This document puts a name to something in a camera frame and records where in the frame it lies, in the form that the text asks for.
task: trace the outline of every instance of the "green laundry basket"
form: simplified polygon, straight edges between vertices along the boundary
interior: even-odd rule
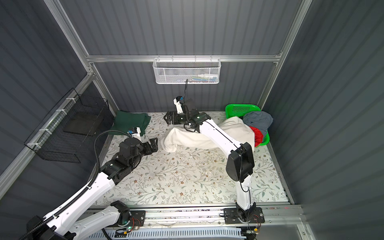
[[[247,114],[249,112],[253,112],[253,111],[261,111],[261,110],[258,106],[253,105],[253,104],[233,103],[233,104],[228,104],[225,107],[225,115],[227,118],[231,118],[231,117],[235,117],[235,116],[236,117],[242,117],[245,114]],[[267,131],[266,136],[264,138],[264,141],[262,143],[260,143],[259,146],[264,146],[264,145],[267,145],[268,143],[269,143],[269,134]]]

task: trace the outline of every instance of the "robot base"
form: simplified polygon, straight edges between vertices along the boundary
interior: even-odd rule
[[[236,223],[264,223],[264,214],[261,207],[256,207],[253,203],[247,211],[242,210],[240,207],[224,209],[225,224]]]

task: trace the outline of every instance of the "white wire basket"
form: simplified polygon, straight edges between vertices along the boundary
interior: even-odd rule
[[[217,61],[162,61],[153,60],[153,71],[158,84],[217,84],[221,62]]]

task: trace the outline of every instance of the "small bottle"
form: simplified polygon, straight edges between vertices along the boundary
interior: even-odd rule
[[[204,73],[204,74],[199,74],[198,76],[201,77],[201,78],[217,78],[217,77],[218,77],[218,74]]]

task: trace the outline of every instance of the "black wire basket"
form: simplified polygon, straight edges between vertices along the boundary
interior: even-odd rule
[[[108,101],[86,95],[76,95],[64,107],[54,112],[56,117],[41,129],[47,117],[25,141],[25,146],[50,161],[94,162],[93,142],[96,136],[111,128],[113,115]],[[96,151],[100,154],[106,140],[100,137]]]

